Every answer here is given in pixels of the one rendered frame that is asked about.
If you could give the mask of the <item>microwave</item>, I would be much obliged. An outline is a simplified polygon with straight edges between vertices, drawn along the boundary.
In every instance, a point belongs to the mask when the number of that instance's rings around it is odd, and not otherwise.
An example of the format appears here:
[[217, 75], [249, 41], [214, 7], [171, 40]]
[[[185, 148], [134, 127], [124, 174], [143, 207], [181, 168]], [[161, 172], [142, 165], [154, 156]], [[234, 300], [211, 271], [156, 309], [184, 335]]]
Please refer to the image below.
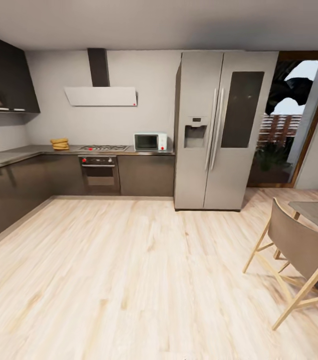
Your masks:
[[134, 134], [135, 150], [167, 150], [166, 131], [137, 131]]

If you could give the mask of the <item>popcorn bag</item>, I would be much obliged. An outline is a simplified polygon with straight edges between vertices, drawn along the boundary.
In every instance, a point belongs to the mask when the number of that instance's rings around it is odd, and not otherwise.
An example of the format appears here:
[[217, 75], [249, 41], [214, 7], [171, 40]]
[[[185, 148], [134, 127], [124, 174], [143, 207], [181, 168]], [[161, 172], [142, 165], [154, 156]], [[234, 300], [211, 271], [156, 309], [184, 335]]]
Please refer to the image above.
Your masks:
[[52, 146], [55, 150], [67, 150], [69, 149], [68, 146], [68, 139], [67, 138], [61, 138], [61, 139], [53, 139], [51, 140]]

